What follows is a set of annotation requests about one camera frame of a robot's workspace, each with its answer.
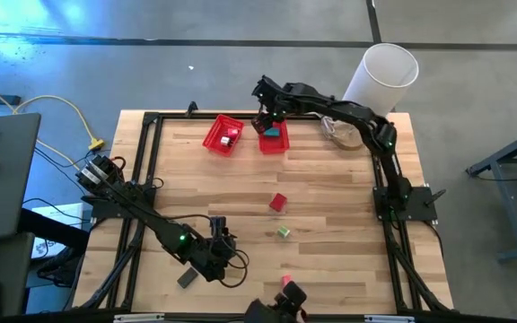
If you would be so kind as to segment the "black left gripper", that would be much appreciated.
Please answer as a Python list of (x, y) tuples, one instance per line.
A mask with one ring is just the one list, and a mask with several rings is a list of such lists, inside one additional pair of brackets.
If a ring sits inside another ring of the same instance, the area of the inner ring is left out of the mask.
[(206, 238), (191, 242), (182, 256), (206, 281), (222, 281), (225, 278), (225, 268), (235, 255), (235, 249), (234, 236)]

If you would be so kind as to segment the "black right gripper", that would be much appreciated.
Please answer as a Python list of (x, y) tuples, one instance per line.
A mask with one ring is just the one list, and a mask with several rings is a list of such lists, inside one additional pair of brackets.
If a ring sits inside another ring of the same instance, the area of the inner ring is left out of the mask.
[(264, 134), (268, 130), (268, 115), (273, 126), (284, 122), (284, 115), (293, 111), (287, 98), (292, 89), (292, 83), (279, 85), (266, 75), (260, 77), (251, 93), (259, 102), (258, 115), (252, 119), (252, 126), (258, 134)]

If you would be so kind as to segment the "dark grey power bank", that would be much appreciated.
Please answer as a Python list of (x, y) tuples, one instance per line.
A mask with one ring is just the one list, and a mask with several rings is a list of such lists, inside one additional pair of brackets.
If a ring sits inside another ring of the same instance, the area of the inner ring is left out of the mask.
[(193, 281), (198, 277), (198, 272), (193, 267), (187, 269), (177, 280), (177, 284), (182, 288), (186, 289)]

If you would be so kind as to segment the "red rectangular charger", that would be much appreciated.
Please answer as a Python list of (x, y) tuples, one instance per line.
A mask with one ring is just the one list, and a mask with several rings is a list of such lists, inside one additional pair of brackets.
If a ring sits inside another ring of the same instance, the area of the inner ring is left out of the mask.
[(285, 208), (286, 203), (287, 197), (280, 193), (276, 193), (272, 201), (269, 203), (269, 207), (276, 212), (281, 212)]

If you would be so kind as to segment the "red plastic basket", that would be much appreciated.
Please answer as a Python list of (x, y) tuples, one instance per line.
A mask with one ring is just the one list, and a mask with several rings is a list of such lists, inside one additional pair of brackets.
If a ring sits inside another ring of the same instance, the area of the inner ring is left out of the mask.
[(274, 124), (272, 127), (280, 129), (279, 137), (267, 137), (264, 134), (258, 136), (259, 150), (264, 154), (284, 153), (290, 147), (286, 122)]
[[(237, 128), (240, 130), (239, 135), (232, 139), (232, 145), (222, 146), (220, 140), (223, 136), (227, 136), (228, 128)], [(244, 123), (238, 119), (227, 117), (226, 115), (219, 114), (213, 125), (210, 127), (202, 145), (210, 152), (216, 153), (223, 157), (230, 157), (234, 151), (235, 145), (238, 143), (242, 135)]]

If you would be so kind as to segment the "white lamp shade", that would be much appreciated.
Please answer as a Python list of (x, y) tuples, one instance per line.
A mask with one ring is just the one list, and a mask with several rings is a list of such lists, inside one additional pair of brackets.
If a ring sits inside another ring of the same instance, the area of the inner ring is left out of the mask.
[(419, 64), (411, 52), (391, 44), (368, 48), (342, 97), (386, 116), (419, 76)]

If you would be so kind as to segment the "white paper sheet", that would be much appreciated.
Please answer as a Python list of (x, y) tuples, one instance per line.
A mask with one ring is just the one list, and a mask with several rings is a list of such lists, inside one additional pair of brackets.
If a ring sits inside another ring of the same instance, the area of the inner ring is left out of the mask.
[[(81, 229), (85, 223), (82, 203), (34, 207), (32, 211), (77, 229)], [(65, 247), (61, 243), (36, 237), (33, 243), (31, 259), (37, 260), (54, 257)]]

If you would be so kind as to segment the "dark grey desk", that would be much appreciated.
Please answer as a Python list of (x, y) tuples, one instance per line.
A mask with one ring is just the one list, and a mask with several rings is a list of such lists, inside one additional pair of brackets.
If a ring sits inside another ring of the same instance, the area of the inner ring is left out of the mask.
[(0, 238), (17, 232), (41, 115), (0, 117)]

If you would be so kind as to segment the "white frame end cap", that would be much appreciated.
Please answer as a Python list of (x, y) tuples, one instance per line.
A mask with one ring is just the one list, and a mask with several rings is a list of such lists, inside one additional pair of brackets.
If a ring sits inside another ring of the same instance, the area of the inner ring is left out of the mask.
[(165, 316), (159, 313), (120, 314), (113, 318), (112, 323), (161, 323)]
[(365, 315), (364, 323), (416, 323), (416, 320), (407, 316)]

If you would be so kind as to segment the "black aluminium table frame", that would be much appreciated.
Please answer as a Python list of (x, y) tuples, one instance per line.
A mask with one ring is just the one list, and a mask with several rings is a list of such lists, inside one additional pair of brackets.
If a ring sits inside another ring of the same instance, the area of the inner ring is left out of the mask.
[[(264, 154), (251, 126), (230, 157), (203, 145), (208, 119), (169, 119), (145, 127), (143, 113), (120, 114), (112, 154), (126, 159), (125, 173), (152, 175), (155, 209), (167, 216), (191, 214), (193, 228), (208, 234), (200, 216), (222, 215), (250, 258), (234, 264), (223, 283), (197, 278), (182, 289), (186, 267), (162, 250), (147, 231), (139, 254), (131, 308), (135, 312), (242, 313), (255, 299), (272, 301), (283, 275), (306, 292), (310, 314), (390, 314), (395, 310), (390, 266), (372, 199), (374, 173), (365, 150), (343, 151), (316, 120), (287, 124), (290, 147)], [(144, 145), (140, 135), (146, 135)], [(145, 157), (136, 169), (139, 150)], [(269, 207), (276, 193), (285, 208)], [(287, 238), (277, 234), (281, 226)]]

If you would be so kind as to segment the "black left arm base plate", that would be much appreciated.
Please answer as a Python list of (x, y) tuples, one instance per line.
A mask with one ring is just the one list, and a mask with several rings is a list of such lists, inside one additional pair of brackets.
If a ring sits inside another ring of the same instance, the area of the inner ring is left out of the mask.
[(141, 200), (133, 201), (121, 196), (83, 196), (82, 201), (92, 207), (92, 217), (97, 219), (137, 219), (138, 215), (146, 215), (146, 211), (154, 211), (150, 205)]

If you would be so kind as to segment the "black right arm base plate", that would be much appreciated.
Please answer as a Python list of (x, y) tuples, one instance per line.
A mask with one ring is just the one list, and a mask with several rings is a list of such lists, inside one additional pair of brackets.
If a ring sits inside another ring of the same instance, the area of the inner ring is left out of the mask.
[(415, 187), (403, 209), (395, 209), (387, 200), (386, 188), (374, 188), (372, 191), (375, 213), (378, 220), (384, 222), (417, 221), (437, 223), (434, 202), (446, 192), (442, 189), (433, 193), (429, 187)]

